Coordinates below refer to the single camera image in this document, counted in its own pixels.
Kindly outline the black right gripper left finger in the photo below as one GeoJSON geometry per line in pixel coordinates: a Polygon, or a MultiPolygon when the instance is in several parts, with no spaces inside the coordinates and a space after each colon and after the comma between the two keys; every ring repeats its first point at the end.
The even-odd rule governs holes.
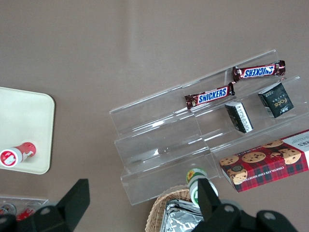
{"type": "Polygon", "coordinates": [[[88,179],[79,179],[57,203],[56,208],[68,230],[74,230],[89,205],[89,181],[88,179]]]}

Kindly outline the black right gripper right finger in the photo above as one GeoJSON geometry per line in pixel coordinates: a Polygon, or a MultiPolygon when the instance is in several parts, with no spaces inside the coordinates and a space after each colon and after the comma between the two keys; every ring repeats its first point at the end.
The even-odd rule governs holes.
{"type": "Polygon", "coordinates": [[[204,221],[207,222],[214,211],[222,204],[208,179],[198,179],[198,205],[204,221]]]}

